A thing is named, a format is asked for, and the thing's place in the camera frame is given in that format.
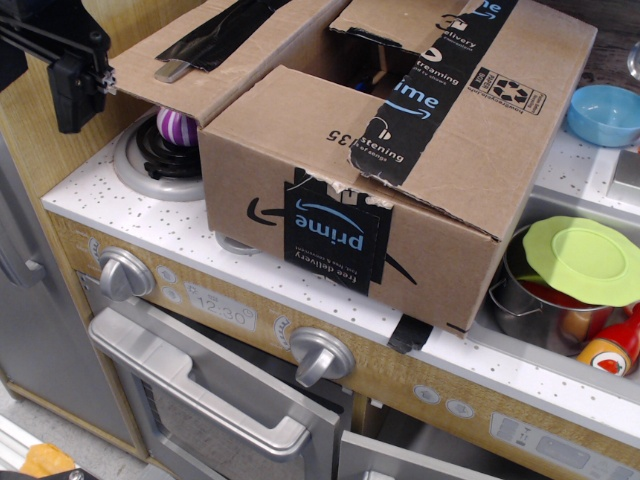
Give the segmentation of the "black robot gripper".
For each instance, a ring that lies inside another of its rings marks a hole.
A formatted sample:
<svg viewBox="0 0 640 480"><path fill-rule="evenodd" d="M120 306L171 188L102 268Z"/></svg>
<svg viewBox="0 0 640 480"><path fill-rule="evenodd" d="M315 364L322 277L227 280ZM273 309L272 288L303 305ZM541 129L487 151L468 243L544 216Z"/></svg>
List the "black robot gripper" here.
<svg viewBox="0 0 640 480"><path fill-rule="evenodd" d="M58 130L79 133L115 93L111 39L80 1L3 1L1 39L50 65Z"/></svg>

